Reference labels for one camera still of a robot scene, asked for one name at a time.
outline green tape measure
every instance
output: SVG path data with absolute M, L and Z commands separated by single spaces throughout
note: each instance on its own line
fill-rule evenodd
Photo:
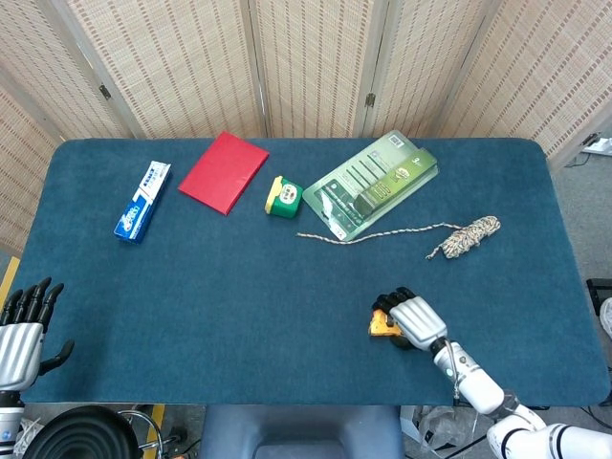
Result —
M 302 187 L 279 175 L 274 179 L 270 194 L 268 194 L 265 206 L 266 213 L 279 217 L 294 218 L 301 199 Z

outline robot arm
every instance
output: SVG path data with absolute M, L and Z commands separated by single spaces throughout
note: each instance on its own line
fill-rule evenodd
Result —
M 26 292 L 13 293 L 0 314 L 0 457 L 12 457 L 24 411 L 21 392 L 66 361 L 75 345 L 67 341 L 57 356 L 40 361 L 55 301 L 64 288 L 58 284 L 45 296 L 50 283 L 47 277 Z
M 433 362 L 481 414 L 497 421 L 487 432 L 498 459 L 612 459 L 612 435 L 544 421 L 504 391 L 461 347 L 448 340 L 446 324 L 407 288 L 379 296 L 374 307 L 391 315 L 410 343 Z

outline green packaging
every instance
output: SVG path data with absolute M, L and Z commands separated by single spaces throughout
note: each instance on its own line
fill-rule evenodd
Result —
M 394 130 L 306 188 L 303 197 L 339 240 L 350 241 L 437 174 L 436 159 Z

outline blue felt tablecloth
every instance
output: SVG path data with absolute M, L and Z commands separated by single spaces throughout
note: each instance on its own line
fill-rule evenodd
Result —
M 406 285 L 526 404 L 592 404 L 609 380 L 540 147 L 417 140 L 440 174 L 370 231 L 496 215 L 459 259 L 425 260 L 448 229 L 332 246 L 307 207 L 264 212 L 276 175 L 308 186 L 371 143 L 255 140 L 270 158 L 229 216 L 179 182 L 211 140 L 70 141 L 56 151 L 15 288 L 66 284 L 45 354 L 76 341 L 27 402 L 450 404 L 430 355 L 367 335 L 380 293 Z M 142 244 L 113 235 L 151 160 L 172 176 Z

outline plastic bag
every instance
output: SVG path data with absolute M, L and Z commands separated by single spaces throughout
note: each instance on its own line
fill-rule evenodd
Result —
M 402 426 L 406 435 L 439 457 L 437 448 L 447 445 L 461 447 L 473 440 L 478 413 L 462 406 L 403 406 Z M 455 448 L 445 448 L 444 454 Z

